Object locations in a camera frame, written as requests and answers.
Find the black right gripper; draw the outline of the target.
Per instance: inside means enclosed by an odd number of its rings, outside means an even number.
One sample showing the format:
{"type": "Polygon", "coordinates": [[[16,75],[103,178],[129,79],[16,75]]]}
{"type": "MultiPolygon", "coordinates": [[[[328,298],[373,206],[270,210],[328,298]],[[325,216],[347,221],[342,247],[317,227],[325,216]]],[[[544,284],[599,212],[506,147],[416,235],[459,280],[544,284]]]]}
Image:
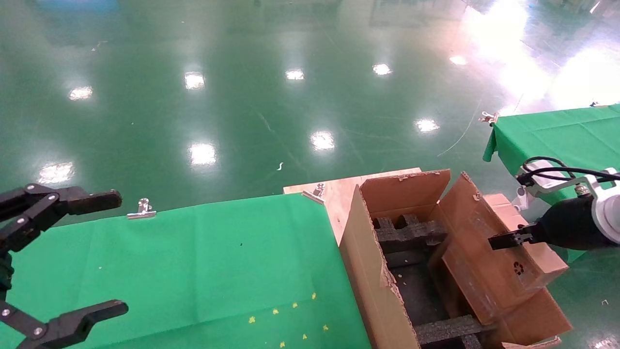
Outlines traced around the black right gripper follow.
{"type": "Polygon", "coordinates": [[[523,243],[545,242],[572,250],[607,247],[607,238],[592,216],[593,196],[578,196],[552,205],[533,225],[532,234],[509,232],[488,238],[492,250],[520,247],[523,243]]]}

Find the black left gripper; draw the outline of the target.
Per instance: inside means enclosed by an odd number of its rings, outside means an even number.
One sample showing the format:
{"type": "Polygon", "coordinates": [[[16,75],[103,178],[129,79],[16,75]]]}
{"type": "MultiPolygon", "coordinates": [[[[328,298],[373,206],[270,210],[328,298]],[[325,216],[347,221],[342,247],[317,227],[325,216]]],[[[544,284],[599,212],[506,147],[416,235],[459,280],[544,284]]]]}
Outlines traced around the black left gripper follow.
{"type": "MultiPolygon", "coordinates": [[[[13,287],[13,257],[64,216],[80,216],[111,210],[122,205],[116,190],[88,193],[73,186],[53,189],[31,183],[0,195],[0,220],[7,222],[0,232],[0,291],[13,287]]],[[[96,323],[119,317],[128,304],[110,300],[61,314],[41,322],[26,312],[1,301],[1,320],[25,336],[18,349],[65,349],[84,342],[96,323]]]]}

